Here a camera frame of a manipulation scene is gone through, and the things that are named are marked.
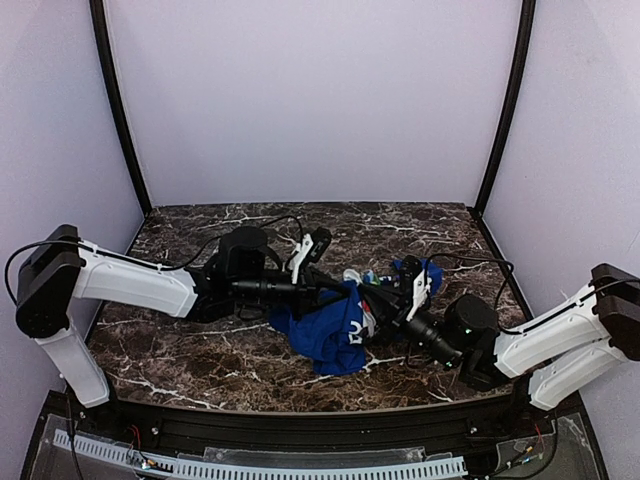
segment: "white cable tray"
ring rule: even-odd
[[[53,444],[71,450],[67,432],[56,429]],[[144,452],[169,472],[143,470],[128,462],[128,448],[76,435],[76,453],[112,465],[133,468],[138,473],[184,480],[437,480],[459,478],[467,474],[462,457],[428,460],[384,467],[343,469],[258,468],[221,465],[199,460],[167,457]]]

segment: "clear plastic panel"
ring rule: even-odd
[[[364,452],[291,453],[224,448],[205,449],[203,460],[218,465],[264,468],[359,468],[422,462],[424,448]]]
[[[558,419],[558,448],[553,461],[540,474],[533,477],[535,480],[600,480],[593,450],[589,444],[586,430],[579,413],[574,413]],[[503,466],[509,459],[522,452],[536,437],[510,440],[498,444],[499,465]],[[544,454],[542,458],[536,457],[531,462],[507,470],[495,478],[525,477],[540,470],[549,461],[549,455],[553,449],[555,436],[543,435]],[[543,444],[536,445],[532,452],[537,456],[543,452]]]
[[[44,428],[38,452],[34,461],[33,470],[31,471],[30,480],[70,480],[78,478],[73,463],[71,452],[64,448],[57,447],[53,444],[54,435],[57,429],[67,429],[67,420],[56,415],[49,415]],[[120,445],[119,443],[110,441],[106,438],[93,437],[100,439],[104,443]],[[131,468],[118,465],[112,465],[88,458],[84,455],[78,455],[78,464],[85,480],[139,480],[135,472]]]

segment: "white bracket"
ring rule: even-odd
[[[425,271],[422,270],[420,274],[413,279],[413,305],[409,314],[407,315],[407,322],[413,320],[414,315],[418,309],[424,305],[429,297],[429,291],[431,290],[431,278],[429,278]]]
[[[298,243],[294,250],[295,256],[289,262],[292,266],[291,270],[291,283],[296,285],[298,283],[298,277],[300,276],[300,266],[302,262],[313,248],[313,240],[310,234],[305,234],[302,238],[302,244]]]

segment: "red wire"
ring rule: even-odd
[[[540,432],[540,427],[538,427],[537,423],[536,423],[536,432],[538,432],[538,443],[542,443],[542,452],[544,453],[544,450],[545,450],[544,438],[542,438],[542,432]]]
[[[133,432],[133,436],[135,437],[134,440],[138,441],[138,450],[140,450],[140,430],[135,425],[131,425],[129,430]]]

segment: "blue cloth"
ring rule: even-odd
[[[427,259],[423,258],[420,260],[422,262],[422,268],[427,263]],[[400,266],[402,265],[402,260],[394,260],[393,267],[396,270],[400,270]],[[438,267],[435,263],[429,262],[429,271],[427,272],[429,278],[431,278],[431,296],[434,296],[440,286],[442,285],[442,269]]]
[[[349,298],[340,300],[317,312],[294,320],[291,311],[282,307],[271,311],[269,323],[279,332],[289,336],[291,347],[301,355],[313,359],[313,371],[320,375],[347,375],[365,365],[362,344],[351,343],[349,333],[362,328],[362,308],[357,284],[343,283],[350,288]],[[326,300],[337,295],[326,292]]]

